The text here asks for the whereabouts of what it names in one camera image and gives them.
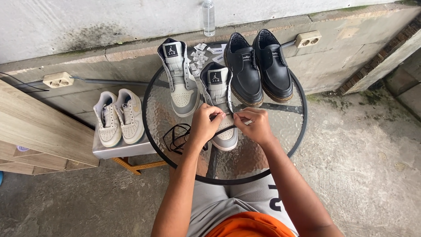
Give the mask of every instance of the black leather shoe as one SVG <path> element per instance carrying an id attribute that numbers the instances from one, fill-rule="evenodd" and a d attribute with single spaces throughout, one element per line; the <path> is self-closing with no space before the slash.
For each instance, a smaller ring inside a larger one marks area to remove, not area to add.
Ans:
<path id="1" fill-rule="evenodd" d="M 253 41 L 264 92 L 283 103 L 292 98 L 292 77 L 281 44 L 267 29 L 260 30 Z"/>
<path id="2" fill-rule="evenodd" d="M 232 71 L 231 90 L 243 104 L 260 107 L 263 103 L 260 73 L 254 50 L 239 33 L 233 33 L 224 51 L 225 65 Z"/>

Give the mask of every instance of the hand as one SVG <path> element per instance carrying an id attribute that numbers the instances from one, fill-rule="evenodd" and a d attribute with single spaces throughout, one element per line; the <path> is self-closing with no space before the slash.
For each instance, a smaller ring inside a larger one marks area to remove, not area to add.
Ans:
<path id="1" fill-rule="evenodd" d="M 211 121 L 209 117 L 215 115 L 216 117 Z M 193 115 L 192 128 L 187 142 L 202 148 L 215 135 L 225 116 L 222 109 L 203 103 Z"/>
<path id="2" fill-rule="evenodd" d="M 269 126 L 266 110 L 247 107 L 234 113 L 234 125 L 260 146 L 277 141 Z"/>

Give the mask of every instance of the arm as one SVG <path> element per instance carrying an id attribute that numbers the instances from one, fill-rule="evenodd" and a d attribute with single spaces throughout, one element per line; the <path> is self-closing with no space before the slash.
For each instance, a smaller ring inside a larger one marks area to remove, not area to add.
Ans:
<path id="1" fill-rule="evenodd" d="M 301 237 L 343 237 L 323 204 L 272 134 L 267 112 L 246 108 L 234 115 L 235 125 L 258 143 L 266 155 L 279 196 Z"/>
<path id="2" fill-rule="evenodd" d="M 210 115 L 217 115 L 210 121 Z M 195 112 L 192 128 L 181 161 L 170 179 L 164 199 L 158 210 L 151 237 L 185 237 L 192 212 L 193 188 L 197 158 L 208 142 L 225 113 L 218 107 L 202 104 Z"/>

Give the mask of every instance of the clear bottle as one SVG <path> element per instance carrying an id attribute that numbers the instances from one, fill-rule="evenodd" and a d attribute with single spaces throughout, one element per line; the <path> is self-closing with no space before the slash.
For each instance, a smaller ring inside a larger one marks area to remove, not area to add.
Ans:
<path id="1" fill-rule="evenodd" d="M 204 0 L 202 4 L 203 33 L 208 36 L 215 35 L 215 6 L 212 0 Z"/>

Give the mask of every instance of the orange shirt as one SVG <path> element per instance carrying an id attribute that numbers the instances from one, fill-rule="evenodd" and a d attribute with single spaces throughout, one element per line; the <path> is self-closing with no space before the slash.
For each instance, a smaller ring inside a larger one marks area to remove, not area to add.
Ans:
<path id="1" fill-rule="evenodd" d="M 221 222 L 206 237 L 295 237 L 279 220 L 263 213 L 242 212 Z"/>

